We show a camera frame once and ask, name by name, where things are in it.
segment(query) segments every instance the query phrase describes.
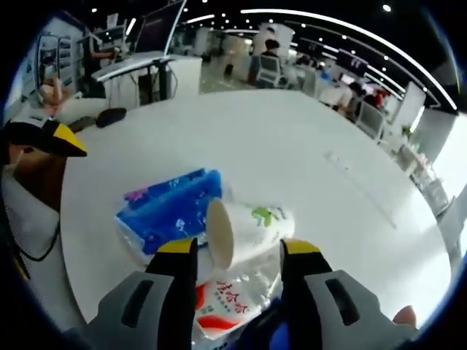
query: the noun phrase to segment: blue tissue box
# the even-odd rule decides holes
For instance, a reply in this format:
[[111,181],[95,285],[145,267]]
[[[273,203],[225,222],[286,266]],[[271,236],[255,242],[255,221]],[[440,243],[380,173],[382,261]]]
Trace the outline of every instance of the blue tissue box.
[[209,202],[221,197],[220,173],[200,169],[148,187],[141,198],[130,199],[117,218],[144,242],[145,254],[154,254],[168,241],[203,233]]

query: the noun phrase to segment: white round table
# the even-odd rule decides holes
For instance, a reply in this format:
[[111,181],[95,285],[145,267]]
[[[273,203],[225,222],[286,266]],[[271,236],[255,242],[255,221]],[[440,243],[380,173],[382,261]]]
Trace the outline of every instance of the white round table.
[[363,132],[304,94],[165,101],[79,137],[88,156],[68,160],[61,235],[88,322],[103,296],[140,269],[116,235],[123,193],[200,167],[218,169],[237,199],[290,207],[296,237],[375,293],[388,317],[413,305],[420,325],[447,290],[448,256],[420,192]]

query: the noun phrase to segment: paper cup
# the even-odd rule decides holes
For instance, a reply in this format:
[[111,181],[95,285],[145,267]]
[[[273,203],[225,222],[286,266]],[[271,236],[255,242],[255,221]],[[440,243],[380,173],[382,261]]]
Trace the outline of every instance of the paper cup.
[[214,199],[208,207],[206,234],[216,268],[227,270],[292,237],[292,214],[278,206],[251,206]]

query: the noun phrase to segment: green logo on cup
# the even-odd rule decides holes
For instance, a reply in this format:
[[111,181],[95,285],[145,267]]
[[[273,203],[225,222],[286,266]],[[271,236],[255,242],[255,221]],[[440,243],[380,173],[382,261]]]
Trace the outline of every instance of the green logo on cup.
[[276,215],[272,214],[267,208],[263,208],[261,206],[254,209],[251,214],[255,219],[258,220],[258,226],[260,226],[261,223],[264,222],[265,228],[271,225],[272,218],[279,220],[279,218]]

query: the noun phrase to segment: black ceiling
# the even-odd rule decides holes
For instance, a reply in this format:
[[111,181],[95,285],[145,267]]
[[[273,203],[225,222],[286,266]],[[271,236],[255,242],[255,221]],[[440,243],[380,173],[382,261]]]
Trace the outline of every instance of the black ceiling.
[[[108,14],[118,12],[121,17],[132,18],[147,14],[153,9],[157,9],[167,3],[167,0],[83,0],[80,6],[71,9],[71,12],[80,20],[83,20],[89,26],[102,26],[105,23],[105,18]],[[383,4],[390,4],[391,12],[382,10]],[[462,66],[467,63],[467,45],[465,42],[465,31],[459,30],[462,28],[464,18],[463,7],[461,1],[455,0],[327,0],[327,1],[303,1],[303,0],[235,0],[221,1],[208,0],[206,3],[203,0],[188,0],[186,7],[187,12],[183,12],[181,22],[197,18],[203,15],[215,15],[213,20],[205,20],[195,24],[199,26],[203,23],[210,26],[211,21],[215,22],[214,27],[219,28],[221,25],[225,29],[233,28],[248,28],[252,26],[257,28],[259,24],[272,19],[276,23],[284,23],[290,26],[295,32],[294,42],[300,44],[300,38],[318,40],[322,37],[323,42],[335,47],[343,48],[351,51],[355,50],[356,55],[368,61],[375,68],[382,70],[385,67],[386,75],[395,80],[399,85],[406,86],[412,78],[400,70],[396,65],[384,61],[380,54],[376,54],[372,50],[357,44],[351,40],[343,40],[341,35],[318,29],[315,27],[323,27],[339,34],[345,34],[349,38],[357,39],[364,44],[373,47],[374,49],[388,55],[391,60],[399,63],[405,69],[410,71],[415,76],[421,85],[426,86],[433,96],[441,103],[442,109],[450,110],[451,106],[447,100],[439,92],[430,80],[415,68],[405,58],[401,57],[385,45],[369,38],[366,35],[350,30],[344,26],[339,26],[333,23],[317,20],[309,17],[301,17],[297,15],[283,14],[251,14],[243,15],[241,9],[293,9],[305,12],[317,13],[326,15],[332,18],[343,20],[353,25],[364,28],[383,39],[388,40],[395,46],[409,54],[413,59],[420,63],[428,71],[433,71],[438,66],[448,61],[447,46],[453,49],[456,61]],[[92,13],[90,9],[96,8],[97,12]],[[434,19],[430,22],[428,15]],[[433,22],[436,23],[438,32],[433,28]],[[306,23],[306,28],[302,28],[301,24]],[[439,34],[446,34],[448,44],[443,44]],[[446,78],[446,82],[454,82],[452,78]],[[389,86],[397,90],[390,82],[385,81]],[[457,84],[447,87],[449,94],[455,100],[456,104],[462,104],[460,94],[457,89]]]

